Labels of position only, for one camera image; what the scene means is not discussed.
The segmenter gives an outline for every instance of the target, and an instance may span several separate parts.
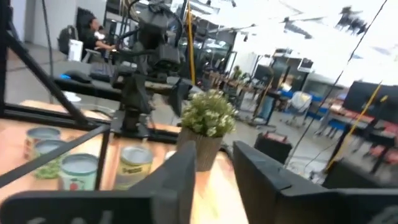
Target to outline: wooden table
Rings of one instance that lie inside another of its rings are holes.
[[[47,110],[64,111],[59,105],[50,105],[37,101],[24,101],[22,105]],[[84,114],[92,118],[106,119],[101,114],[84,111]],[[24,159],[24,139],[28,129],[37,127],[38,124],[24,123],[0,119],[0,174],[4,174],[27,161]],[[159,129],[179,132],[174,126],[157,124]],[[85,134],[84,131],[59,128],[62,131],[62,139],[76,138]],[[100,153],[102,136],[97,136],[84,144],[72,149],[74,152],[86,152],[98,156]],[[102,190],[111,190],[116,176],[116,168],[119,162],[120,148],[127,145],[141,144],[135,139],[112,139],[108,145],[106,163],[104,167]],[[158,168],[164,161],[165,153],[175,149],[174,145],[159,142],[147,142],[147,147],[154,154],[152,171]],[[0,189],[0,203],[8,196],[26,190],[57,190],[56,180],[37,180],[32,174],[27,174],[9,185]],[[227,156],[219,152],[216,162],[209,172],[198,172],[196,176],[195,192],[192,207],[193,224],[245,224],[248,223],[238,187],[236,185],[234,170]]]

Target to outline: green plant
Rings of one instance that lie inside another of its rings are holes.
[[[220,138],[234,131],[234,114],[232,104],[222,92],[196,93],[182,111],[182,126],[202,136]]]

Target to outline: black cable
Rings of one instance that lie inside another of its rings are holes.
[[[348,64],[350,63],[350,61],[353,59],[354,54],[355,54],[355,51],[358,49],[359,45],[361,45],[362,40],[364,39],[365,35],[368,33],[369,29],[370,29],[371,26],[373,25],[374,21],[376,20],[376,18],[378,17],[378,15],[380,14],[380,12],[382,11],[382,9],[383,9],[384,5],[387,3],[387,1],[388,1],[388,0],[385,0],[385,1],[383,2],[383,4],[381,5],[380,9],[378,10],[378,12],[376,13],[376,15],[374,16],[372,22],[370,23],[368,29],[364,32],[363,36],[360,38],[360,40],[359,40],[358,43],[356,44],[354,50],[352,51],[351,55],[349,56],[349,59],[348,59],[348,61],[347,61],[347,65],[348,65]],[[326,94],[326,96],[322,99],[322,102],[319,104],[319,106],[318,106],[318,108],[317,108],[315,114],[319,112],[320,108],[321,108],[322,105],[325,103],[326,99],[329,97],[329,95],[331,94],[331,92],[333,91],[333,88],[337,85],[338,80],[341,78],[343,72],[344,72],[344,70],[342,70],[341,73],[338,75],[336,81],[335,81],[334,84],[331,86],[331,88],[330,88],[328,94]],[[305,134],[306,134],[306,133],[308,132],[308,130],[310,129],[310,126],[311,126],[311,124],[313,123],[314,120],[315,120],[315,117],[312,118],[310,124],[307,126],[307,128],[306,128],[305,131],[304,131],[304,133],[301,135],[300,139],[297,141],[297,144],[295,145],[295,147],[294,147],[294,149],[293,149],[292,155],[294,155],[294,153],[295,153],[296,150],[298,149],[299,144],[300,144],[301,141],[303,140]],[[287,162],[285,163],[285,166],[287,166],[287,165],[289,164],[289,162],[290,162],[290,160],[287,161]]]
[[[94,113],[102,114],[102,115],[106,116],[107,118],[113,119],[113,116],[111,114],[107,113],[107,112],[104,112],[104,111],[101,111],[101,110],[98,110],[98,109],[94,109],[94,110],[90,110],[90,111],[92,111]]]
[[[331,147],[333,147],[337,142],[334,142],[333,144],[331,144],[330,146],[322,149],[313,159],[311,159],[305,166],[304,166],[304,170],[312,163],[315,162],[316,159],[318,159],[318,157],[324,153],[326,150],[330,149]]]
[[[50,57],[50,77],[54,77],[54,62],[52,60],[52,46],[50,39],[50,26],[49,26],[49,18],[47,16],[47,7],[45,6],[45,0],[42,0],[42,8],[43,8],[43,18],[44,18],[44,26],[45,26],[45,35],[47,38],[47,45],[49,46],[49,57]],[[50,103],[53,103],[52,95],[50,94]]]

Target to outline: brown plant pot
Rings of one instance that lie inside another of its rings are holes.
[[[194,133],[188,128],[182,128],[177,139],[177,150],[187,141],[194,141],[197,146],[197,171],[209,171],[216,159],[223,138],[211,138]]]

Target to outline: can lid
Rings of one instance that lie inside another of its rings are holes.
[[[152,152],[142,146],[127,146],[122,149],[121,158],[134,164],[146,164],[152,162]]]
[[[88,153],[71,154],[62,160],[61,168],[71,175],[89,174],[97,170],[98,158]]]
[[[27,131],[27,135],[31,138],[48,139],[59,137],[59,135],[61,135],[61,132],[56,128],[38,127],[29,129]]]
[[[65,141],[61,140],[43,140],[36,143],[34,149],[40,154],[46,154],[57,149],[65,143]]]

